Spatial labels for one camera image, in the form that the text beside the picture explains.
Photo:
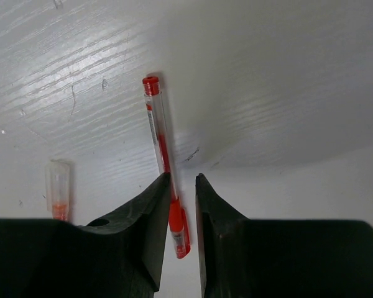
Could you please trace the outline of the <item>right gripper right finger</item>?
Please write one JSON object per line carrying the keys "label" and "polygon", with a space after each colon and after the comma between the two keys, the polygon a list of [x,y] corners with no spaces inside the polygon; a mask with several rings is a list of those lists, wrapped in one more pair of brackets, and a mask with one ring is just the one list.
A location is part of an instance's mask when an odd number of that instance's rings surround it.
{"label": "right gripper right finger", "polygon": [[203,297],[373,297],[373,228],[361,220],[249,219],[196,177]]}

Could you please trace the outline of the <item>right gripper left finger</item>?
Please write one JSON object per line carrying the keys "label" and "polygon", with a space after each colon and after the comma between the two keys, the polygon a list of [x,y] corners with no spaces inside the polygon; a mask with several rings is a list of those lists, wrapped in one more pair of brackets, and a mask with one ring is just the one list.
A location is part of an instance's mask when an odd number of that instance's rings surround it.
{"label": "right gripper left finger", "polygon": [[0,297],[153,297],[159,290],[170,175],[88,225],[0,219]]}

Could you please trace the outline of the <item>red white pen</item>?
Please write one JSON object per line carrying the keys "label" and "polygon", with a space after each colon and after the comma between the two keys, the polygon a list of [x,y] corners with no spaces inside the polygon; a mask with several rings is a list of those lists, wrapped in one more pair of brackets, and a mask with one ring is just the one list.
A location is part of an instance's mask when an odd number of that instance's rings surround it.
{"label": "red white pen", "polygon": [[148,75],[142,79],[144,87],[145,107],[149,118],[149,126],[154,144],[155,155],[160,173],[169,173],[170,186],[170,211],[168,226],[175,247],[175,254],[182,259],[191,250],[190,234],[185,208],[182,206],[178,181],[173,167],[172,151],[168,139],[165,109],[162,99],[160,79],[154,75]]}

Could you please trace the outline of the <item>red black pen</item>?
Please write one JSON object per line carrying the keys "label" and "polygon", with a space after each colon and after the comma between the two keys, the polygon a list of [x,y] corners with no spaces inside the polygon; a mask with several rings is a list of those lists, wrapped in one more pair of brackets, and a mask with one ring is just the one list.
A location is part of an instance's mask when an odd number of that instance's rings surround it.
{"label": "red black pen", "polygon": [[45,167],[47,210],[54,219],[68,221],[70,206],[70,166],[50,161]]}

